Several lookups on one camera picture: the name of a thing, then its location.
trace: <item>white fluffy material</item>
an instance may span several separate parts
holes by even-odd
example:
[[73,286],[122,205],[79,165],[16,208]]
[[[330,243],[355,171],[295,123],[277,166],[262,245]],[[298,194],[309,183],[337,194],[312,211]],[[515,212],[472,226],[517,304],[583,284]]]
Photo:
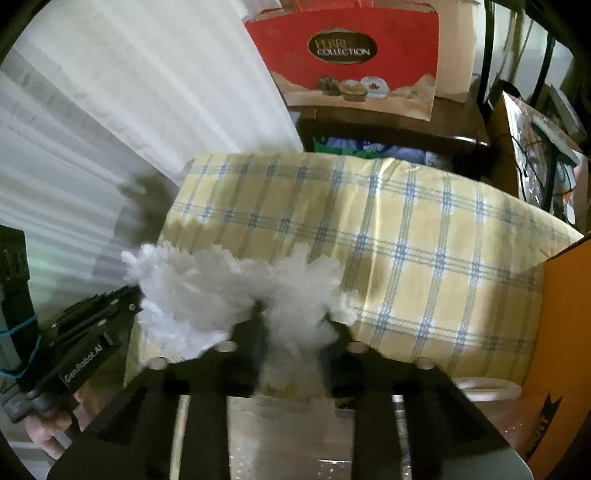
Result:
[[299,396],[312,394],[318,351],[336,338],[326,312],[346,325],[356,320],[352,296],[339,293],[339,262],[322,256],[308,263],[309,253],[307,244],[296,244],[290,257],[270,264],[237,260],[218,245],[190,254],[165,242],[144,245],[137,257],[123,252],[122,259],[128,280],[144,294],[137,322],[173,358],[196,358],[229,338],[262,300],[269,329],[264,382],[293,385]]

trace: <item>red paper bag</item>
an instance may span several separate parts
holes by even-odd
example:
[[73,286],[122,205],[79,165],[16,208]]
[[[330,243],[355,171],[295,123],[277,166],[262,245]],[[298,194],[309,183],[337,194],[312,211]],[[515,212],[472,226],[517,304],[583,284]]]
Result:
[[[431,118],[439,18],[426,5],[293,0],[246,28],[288,106],[344,106]],[[353,7],[337,8],[341,5]]]

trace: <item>plaid fabric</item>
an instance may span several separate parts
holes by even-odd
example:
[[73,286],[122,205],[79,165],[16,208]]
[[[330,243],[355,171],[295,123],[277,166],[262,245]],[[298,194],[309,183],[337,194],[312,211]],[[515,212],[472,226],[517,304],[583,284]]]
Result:
[[[326,154],[198,158],[161,240],[273,260],[295,243],[345,266],[356,337],[454,377],[521,383],[550,256],[581,235],[485,184],[394,159]],[[141,332],[134,362],[154,355]]]

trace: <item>human hand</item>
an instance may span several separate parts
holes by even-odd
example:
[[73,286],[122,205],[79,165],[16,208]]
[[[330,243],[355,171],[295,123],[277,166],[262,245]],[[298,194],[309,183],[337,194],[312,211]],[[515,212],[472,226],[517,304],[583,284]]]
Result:
[[[96,397],[88,382],[84,383],[74,394],[79,403],[74,410],[80,431],[90,424],[98,414]],[[53,417],[42,417],[37,413],[30,414],[23,420],[25,430],[30,439],[53,459],[57,460],[65,448],[56,439],[56,435],[64,433],[72,425],[72,417],[66,411],[58,412]]]

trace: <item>green fabric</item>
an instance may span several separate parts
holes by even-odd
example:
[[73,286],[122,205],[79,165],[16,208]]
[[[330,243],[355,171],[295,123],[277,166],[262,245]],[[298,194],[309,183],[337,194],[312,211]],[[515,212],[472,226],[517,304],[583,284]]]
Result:
[[388,158],[389,155],[381,152],[366,152],[364,150],[355,150],[354,148],[328,147],[314,140],[314,151],[316,153],[331,153],[333,155],[351,155],[357,158]]

